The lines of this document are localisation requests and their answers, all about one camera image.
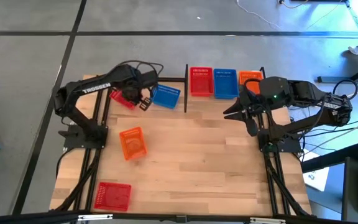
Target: concrete floor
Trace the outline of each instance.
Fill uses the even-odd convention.
[[[298,2],[286,1],[294,6]],[[358,32],[344,3],[324,19],[336,3],[308,3],[296,9],[274,0],[245,1],[242,7],[278,24],[281,31]],[[0,0],[0,30],[71,30],[80,0]],[[267,23],[228,0],[92,0],[88,1],[79,30],[242,30],[276,31]],[[11,211],[45,105],[50,96],[68,37],[0,37],[0,215]],[[77,37],[63,83],[84,74],[104,73],[130,59],[165,65],[162,76],[182,77],[185,64],[256,70],[267,76],[313,82],[320,75],[351,76],[358,71],[358,56],[346,52],[358,45],[355,38],[335,37],[222,37],[121,36]],[[333,85],[318,85],[331,91]],[[341,87],[338,93],[350,94]],[[352,121],[358,120],[358,97],[352,103]],[[292,111],[301,119],[307,111]],[[24,206],[25,213],[48,210],[55,166],[62,153],[64,129],[54,114]],[[328,138],[313,138],[318,144]],[[357,133],[325,147],[357,142]],[[317,150],[318,154],[326,151]]]

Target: orange plastic basket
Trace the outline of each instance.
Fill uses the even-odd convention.
[[[262,80],[264,75],[261,71],[240,71],[239,72],[239,84],[242,85],[249,78],[257,78]],[[255,94],[259,94],[259,83],[257,82],[249,82],[247,83],[247,88],[250,91],[253,91]]]
[[[136,159],[147,154],[143,132],[140,127],[119,133],[125,160]]]

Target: blue basket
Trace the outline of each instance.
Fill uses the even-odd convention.
[[[179,100],[180,90],[165,85],[158,85],[154,89],[153,94],[152,101],[154,104],[175,109]]]
[[[239,95],[237,72],[234,69],[214,69],[214,94],[217,99],[234,99]]]

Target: wooden tabletop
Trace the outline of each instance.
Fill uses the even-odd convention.
[[[189,93],[184,113],[184,83],[160,84],[181,90],[174,110],[151,105],[147,111],[131,111],[111,101],[108,140],[101,154],[94,195],[100,182],[115,182],[132,185],[128,213],[272,215],[257,138],[248,135],[244,123],[223,119],[223,111],[234,100],[192,97]],[[96,93],[92,93],[77,102],[89,118],[95,99]],[[273,111],[273,116],[278,124],[290,122],[286,108]],[[148,152],[145,157],[126,161],[119,133],[137,126],[144,132]],[[50,208],[59,206],[73,190],[83,154],[84,149],[75,149],[63,158]],[[303,209],[311,212],[299,160],[289,153],[280,155],[286,186]],[[283,213],[280,191],[275,187],[278,210]],[[88,186],[81,208],[85,207],[87,192]],[[94,199],[92,212],[110,212],[94,209]]]

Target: red basket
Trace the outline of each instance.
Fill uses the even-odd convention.
[[[143,132],[140,127],[119,133],[125,160],[137,159],[147,154]]]
[[[94,207],[103,210],[126,212],[130,197],[130,185],[100,182]]]
[[[125,100],[125,98],[122,96],[122,92],[121,90],[117,91],[117,90],[114,90],[111,92],[110,94],[110,98],[114,99],[115,101],[117,101],[118,103],[126,106],[127,108],[133,110],[136,105],[131,103],[130,101],[127,101]]]
[[[243,85],[247,79],[256,78],[259,80],[264,79],[264,75],[261,71],[240,71],[239,72],[239,84]],[[253,91],[255,94],[259,94],[259,83],[249,82],[247,83],[247,89]]]
[[[190,68],[190,93],[192,96],[211,96],[214,93],[212,68]]]

